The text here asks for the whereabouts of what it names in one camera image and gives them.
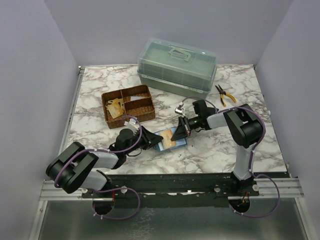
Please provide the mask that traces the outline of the blue leather card holder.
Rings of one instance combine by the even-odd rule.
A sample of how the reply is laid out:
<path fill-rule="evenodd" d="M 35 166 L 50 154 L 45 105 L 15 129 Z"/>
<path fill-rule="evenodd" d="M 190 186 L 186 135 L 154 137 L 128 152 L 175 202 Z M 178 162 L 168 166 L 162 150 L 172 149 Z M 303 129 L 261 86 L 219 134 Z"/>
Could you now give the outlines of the blue leather card holder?
<path fill-rule="evenodd" d="M 176 132 L 176 129 L 177 127 L 171 127 L 168 129 L 163 129 L 155 132 L 156 135 L 163 137 L 163 140 L 157 143 L 154 149 L 157 150 L 158 152 L 165 152 L 165 151 L 186 146 L 188 144 L 186 138 L 171 141 L 171 138 Z"/>

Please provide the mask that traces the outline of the gold credit card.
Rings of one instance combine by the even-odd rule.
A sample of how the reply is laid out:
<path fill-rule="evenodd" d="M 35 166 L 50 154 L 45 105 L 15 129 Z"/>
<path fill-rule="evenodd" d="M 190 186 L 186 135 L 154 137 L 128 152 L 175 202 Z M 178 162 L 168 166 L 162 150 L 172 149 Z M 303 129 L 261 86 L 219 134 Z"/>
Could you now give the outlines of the gold credit card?
<path fill-rule="evenodd" d="M 163 137 L 162 145 L 164 149 L 170 149 L 177 145 L 176 141 L 171 141 L 171 137 L 173 136 L 171 129 L 163 130 L 159 133 L 159 135 Z"/>

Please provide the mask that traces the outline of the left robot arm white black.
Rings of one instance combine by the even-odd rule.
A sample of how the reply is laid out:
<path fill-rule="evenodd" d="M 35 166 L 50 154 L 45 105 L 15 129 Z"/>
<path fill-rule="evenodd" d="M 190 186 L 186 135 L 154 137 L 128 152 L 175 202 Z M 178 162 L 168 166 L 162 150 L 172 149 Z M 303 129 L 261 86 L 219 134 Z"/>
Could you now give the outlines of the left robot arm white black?
<path fill-rule="evenodd" d="M 108 149 L 86 149 L 75 141 L 57 156 L 46 168 L 45 174 L 54 181 L 56 187 L 71 194 L 79 188 L 92 189 L 99 197 L 110 194 L 108 177 L 98 170 L 116 170 L 127 160 L 127 156 L 137 150 L 148 150 L 164 138 L 148 131 L 144 126 L 134 132 L 122 129 Z"/>

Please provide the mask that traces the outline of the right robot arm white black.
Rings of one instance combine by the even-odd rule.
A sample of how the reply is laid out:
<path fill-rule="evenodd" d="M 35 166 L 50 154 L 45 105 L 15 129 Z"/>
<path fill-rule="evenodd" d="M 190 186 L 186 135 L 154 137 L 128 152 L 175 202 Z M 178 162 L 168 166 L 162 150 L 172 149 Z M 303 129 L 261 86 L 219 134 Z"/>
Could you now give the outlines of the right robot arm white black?
<path fill-rule="evenodd" d="M 193 118 L 185 116 L 183 102 L 175 109 L 180 117 L 171 140 L 184 139 L 198 128 L 208 131 L 228 127 L 237 149 L 235 166 L 230 174 L 230 191 L 236 196 L 243 195 L 254 181 L 252 168 L 255 149 L 266 134 L 263 120 L 248 104 L 222 111 L 208 107 L 204 99 L 196 100 L 192 105 L 196 114 Z"/>

